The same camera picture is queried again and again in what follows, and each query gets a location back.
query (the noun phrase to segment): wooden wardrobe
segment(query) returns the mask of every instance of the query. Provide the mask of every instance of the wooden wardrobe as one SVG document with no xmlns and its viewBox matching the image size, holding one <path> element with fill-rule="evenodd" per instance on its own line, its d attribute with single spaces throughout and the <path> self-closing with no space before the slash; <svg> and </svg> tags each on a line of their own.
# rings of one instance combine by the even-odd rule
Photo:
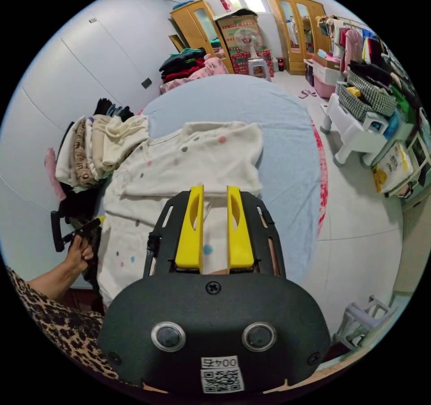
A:
<svg viewBox="0 0 431 405">
<path fill-rule="evenodd" d="M 323 4 L 313 0 L 272 0 L 288 71 L 305 74 L 305 59 L 319 49 L 331 52 L 329 36 L 322 34 L 316 17 L 324 16 Z"/>
<path fill-rule="evenodd" d="M 193 1 L 172 10 L 171 16 L 192 49 L 205 48 L 207 53 L 215 57 L 216 54 L 210 41 L 218 38 L 225 54 L 225 58 L 221 58 L 221 61 L 229 73 L 234 73 L 229 50 L 217 24 L 214 22 L 214 13 L 207 2 L 204 0 Z"/>
</svg>

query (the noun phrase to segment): printed number label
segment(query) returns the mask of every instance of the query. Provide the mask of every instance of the printed number label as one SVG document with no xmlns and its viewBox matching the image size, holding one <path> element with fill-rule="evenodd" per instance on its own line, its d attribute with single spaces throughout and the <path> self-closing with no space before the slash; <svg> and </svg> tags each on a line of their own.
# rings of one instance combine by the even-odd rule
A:
<svg viewBox="0 0 431 405">
<path fill-rule="evenodd" d="M 201 358 L 202 369 L 236 368 L 237 366 L 237 356 Z"/>
<path fill-rule="evenodd" d="M 238 365 L 238 357 L 202 357 L 201 382 L 204 393 L 244 391 L 244 381 Z"/>
</svg>

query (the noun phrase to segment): leopard print sleeve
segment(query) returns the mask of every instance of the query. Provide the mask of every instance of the leopard print sleeve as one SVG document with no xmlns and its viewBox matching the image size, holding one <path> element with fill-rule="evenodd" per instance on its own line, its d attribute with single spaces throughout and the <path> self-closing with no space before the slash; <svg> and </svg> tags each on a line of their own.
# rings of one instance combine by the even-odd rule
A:
<svg viewBox="0 0 431 405">
<path fill-rule="evenodd" d="M 97 345 L 103 321 L 99 313 L 67 308 L 38 293 L 10 268 L 7 270 L 25 308 L 51 342 L 81 365 L 118 379 Z"/>
</svg>

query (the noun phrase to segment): screw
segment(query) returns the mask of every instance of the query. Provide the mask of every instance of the screw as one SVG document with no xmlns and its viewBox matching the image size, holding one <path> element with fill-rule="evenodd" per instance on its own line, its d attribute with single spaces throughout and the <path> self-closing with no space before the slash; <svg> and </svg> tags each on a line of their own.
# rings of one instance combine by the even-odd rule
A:
<svg viewBox="0 0 431 405">
<path fill-rule="evenodd" d="M 209 294 L 217 294 L 221 291 L 221 285 L 216 281 L 209 282 L 205 288 Z"/>
<path fill-rule="evenodd" d="M 315 365 L 320 360 L 320 353 L 313 353 L 307 360 L 310 366 Z"/>
<path fill-rule="evenodd" d="M 121 365 L 121 358 L 117 353 L 109 353 L 108 359 L 112 361 L 112 363 L 116 365 Z"/>
</svg>

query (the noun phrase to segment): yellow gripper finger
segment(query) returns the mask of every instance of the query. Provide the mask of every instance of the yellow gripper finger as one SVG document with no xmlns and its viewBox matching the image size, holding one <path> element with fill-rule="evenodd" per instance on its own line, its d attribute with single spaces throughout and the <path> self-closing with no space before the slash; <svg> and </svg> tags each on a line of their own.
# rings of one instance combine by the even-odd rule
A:
<svg viewBox="0 0 431 405">
<path fill-rule="evenodd" d="M 234 230 L 233 220 L 237 224 Z M 249 269 L 254 264 L 250 236 L 238 187 L 228 187 L 228 272 Z"/>
<path fill-rule="evenodd" d="M 175 264 L 180 269 L 203 273 L 203 185 L 190 189 L 189 202 L 181 228 Z"/>
</svg>

